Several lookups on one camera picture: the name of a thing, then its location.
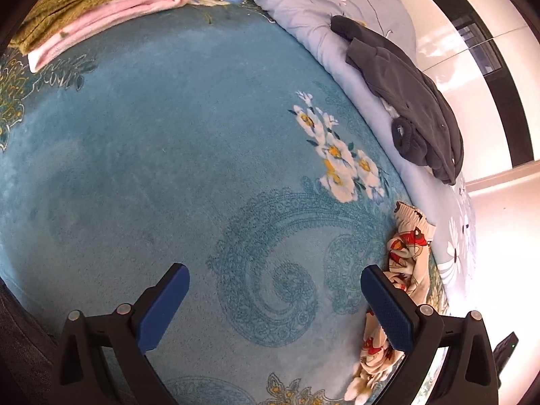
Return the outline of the teal floral bed blanket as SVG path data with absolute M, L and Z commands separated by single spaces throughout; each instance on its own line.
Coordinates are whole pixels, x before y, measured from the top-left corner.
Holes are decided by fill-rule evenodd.
M 1 158 L 1 267 L 52 386 L 68 309 L 105 314 L 173 262 L 188 295 L 149 355 L 181 404 L 341 404 L 365 302 L 405 197 L 332 77 L 248 0 L 111 28 L 31 74 Z

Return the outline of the light blue daisy quilt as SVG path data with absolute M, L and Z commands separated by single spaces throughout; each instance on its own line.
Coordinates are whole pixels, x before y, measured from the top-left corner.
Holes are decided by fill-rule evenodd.
M 254 0 L 324 67 L 367 122 L 398 171 L 413 203 L 436 226 L 432 245 L 437 268 L 451 300 L 463 297 L 474 265 L 474 218 L 460 172 L 455 185 L 439 181 L 427 166 L 400 156 L 392 137 L 396 110 L 375 95 L 360 71 L 346 62 L 349 42 L 330 28 L 343 16 L 386 37 L 415 64 L 411 18 L 401 0 Z

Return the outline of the dark grey fleece jacket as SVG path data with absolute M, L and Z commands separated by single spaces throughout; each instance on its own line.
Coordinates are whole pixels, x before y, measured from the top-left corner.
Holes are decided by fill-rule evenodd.
M 330 28 L 349 42 L 346 62 L 396 110 L 392 137 L 400 156 L 429 167 L 442 183 L 455 185 L 464 160 L 463 139 L 436 84 L 395 43 L 369 28 L 343 16 L 332 17 Z

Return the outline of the cream car print pants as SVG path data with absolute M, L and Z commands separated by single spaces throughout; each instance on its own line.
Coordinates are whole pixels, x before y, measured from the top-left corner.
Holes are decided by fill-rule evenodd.
M 396 234 L 386 244 L 389 270 L 384 274 L 394 285 L 409 295 L 416 304 L 427 300 L 430 288 L 428 262 L 430 244 L 436 227 L 417 208 L 403 201 L 396 203 Z M 365 316 L 360 359 L 353 369 L 353 378 L 344 399 L 364 404 L 372 396 L 376 384 L 386 380 L 403 356 L 393 349 L 373 311 Z

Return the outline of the folded pink garment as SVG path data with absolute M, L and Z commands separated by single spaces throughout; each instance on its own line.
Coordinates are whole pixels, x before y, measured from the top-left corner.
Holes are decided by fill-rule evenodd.
M 43 45 L 27 54 L 28 66 L 36 73 L 73 47 L 109 27 L 134 18 L 172 8 L 183 7 L 190 0 L 112 0 L 98 5 L 75 18 L 72 23 L 58 29 Z

